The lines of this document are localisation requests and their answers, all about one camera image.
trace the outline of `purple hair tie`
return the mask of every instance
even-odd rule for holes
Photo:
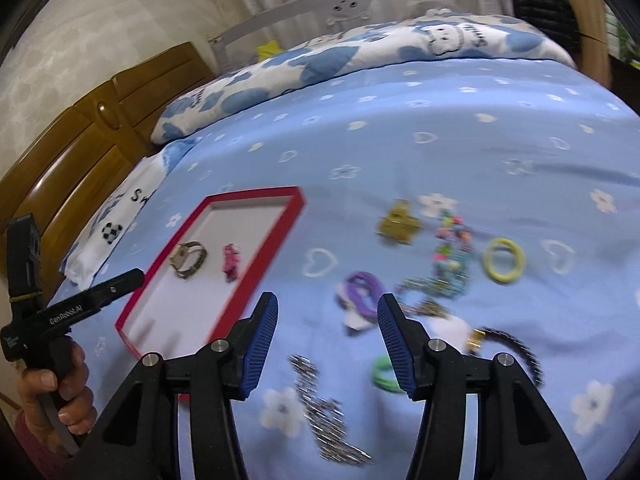
[[[347,297],[356,306],[359,314],[369,318],[378,317],[378,300],[385,293],[382,283],[369,272],[355,272],[344,282]],[[367,291],[367,297],[363,297],[358,289]],[[369,306],[366,301],[369,299],[373,306]]]

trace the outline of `human hand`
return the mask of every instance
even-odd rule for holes
[[[58,412],[60,421],[73,434],[85,434],[94,426],[97,416],[94,394],[86,387],[89,368],[84,362],[84,351],[73,343],[71,359],[74,369],[58,384],[56,375],[50,370],[28,368],[18,378],[17,391],[22,401],[24,421],[31,434],[49,450],[64,454],[60,436],[49,422],[38,402],[40,394],[58,390],[69,403]]]

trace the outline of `metal screw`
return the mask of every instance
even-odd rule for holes
[[[156,366],[159,360],[158,354],[147,354],[142,358],[142,364],[145,366]]]
[[[211,349],[214,352],[224,352],[227,348],[229,348],[229,341],[226,339],[216,339],[211,343]]]
[[[498,354],[498,362],[502,366],[511,366],[514,362],[513,356],[511,354]]]
[[[442,339],[429,339],[428,345],[434,352],[442,352],[447,347]]]

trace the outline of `green bracelet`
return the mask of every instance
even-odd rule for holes
[[[394,368],[391,364],[391,359],[388,355],[383,355],[377,358],[373,364],[373,384],[377,388],[385,390],[386,392],[391,392],[392,394],[402,394],[403,391],[400,389],[400,386],[398,386],[396,378],[388,377],[384,373],[393,369]]]

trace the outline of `black braided bracelet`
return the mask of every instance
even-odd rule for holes
[[[540,388],[544,384],[540,362],[538,362],[538,359],[533,352],[521,341],[514,338],[511,334],[502,332],[501,330],[494,330],[493,328],[487,327],[476,328],[467,343],[468,351],[471,355],[478,357],[478,350],[480,349],[483,340],[505,345],[509,350],[514,352],[514,354],[519,355],[519,357],[527,363],[527,367],[529,368],[533,383],[536,387]]]

